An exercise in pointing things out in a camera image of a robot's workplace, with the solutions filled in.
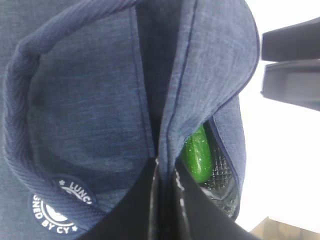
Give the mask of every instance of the green object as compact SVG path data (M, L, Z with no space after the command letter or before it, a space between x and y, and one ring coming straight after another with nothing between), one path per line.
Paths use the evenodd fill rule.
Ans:
M204 183L211 177L213 163L204 126L188 138L180 157L197 183Z

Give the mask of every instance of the zipper track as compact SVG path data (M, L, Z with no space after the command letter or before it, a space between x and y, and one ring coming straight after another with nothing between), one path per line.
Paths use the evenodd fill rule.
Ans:
M258 66L258 63L259 63L259 59L260 59L260 37L259 37L259 32L258 32L258 28L257 28L257 24L256 24L256 21L255 21L255 18L249 8L249 11L251 13L251 16L252 16L252 19L253 19L253 22L254 22L254 28L255 28L255 33L256 33L256 48L257 48L257 56L256 56L256 60L255 60L255 63L254 63L254 67L252 68L251 70L251 73L250 75L248 76L247 80L245 81L245 83L227 100L225 101L224 104L222 104L218 109L221 109L223 106L225 106L226 104L228 104L236 95L239 95L239 93L247 86L247 84L249 83L249 81L251 80L251 78L253 77L256 69L257 69L257 66ZM240 181L239 181L239 177L238 177L238 174L237 174L237 171L232 163L232 160L227 152L227 149L219 135L219 132L218 132L218 129L216 127L216 124L215 124L215 121L214 121L214 117L211 116L208 120L208 123L209 123L209 127L211 129L211 132L213 134L213 136L215 137L216 139L216 142L218 143L219 147L221 148L221 151L223 152L224 156L225 156L225 159L231 169L231 172L232 172L232 175L233 175L233 178L234 178L234 181L235 181L235 185L237 187L237 190L238 190L238 195L239 195L239 203L237 204L236 206L236 209L235 209L235 212L233 214L233 219L236 219L238 214L239 214L239 211L240 211L240 201L241 201L241 192L240 192Z
M240 193L240 181L239 181L239 177L238 177L238 174L237 174L237 171L231 161L231 158L227 152L227 149L219 135L219 132L218 132L218 129L216 127L216 124L215 124L215 121L214 121L214 117L210 117L209 120L208 120L208 123L209 123L209 127L211 129L211 132L216 140L216 142L218 143L221 151L223 152L223 155L226 159L226 162L228 163L230 169L231 169L231 172L232 172L232 176L234 178L234 182L235 182L235 185L236 185L236 188L237 188L237 191L238 191L238 195L239 195L239 198L241 198L241 193ZM238 202L237 206L236 206L236 209L235 209L235 212L232 216L233 219L237 218L238 214L239 214L239 210L240 210L240 201Z

